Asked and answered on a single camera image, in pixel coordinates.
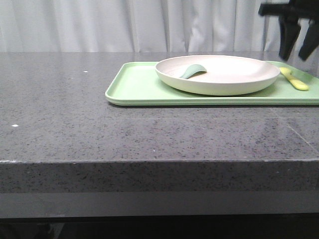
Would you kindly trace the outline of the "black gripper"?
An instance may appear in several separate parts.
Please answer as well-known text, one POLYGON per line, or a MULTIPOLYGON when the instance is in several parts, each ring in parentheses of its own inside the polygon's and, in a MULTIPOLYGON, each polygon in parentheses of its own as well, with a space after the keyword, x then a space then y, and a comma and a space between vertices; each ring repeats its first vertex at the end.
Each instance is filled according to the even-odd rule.
POLYGON ((301 26, 298 18, 311 20, 304 42, 299 51, 299 57, 307 60, 319 46, 319 1, 318 0, 290 0, 288 3, 262 3, 258 14, 261 16, 279 16, 280 49, 279 56, 288 60, 295 42, 299 36, 301 26))

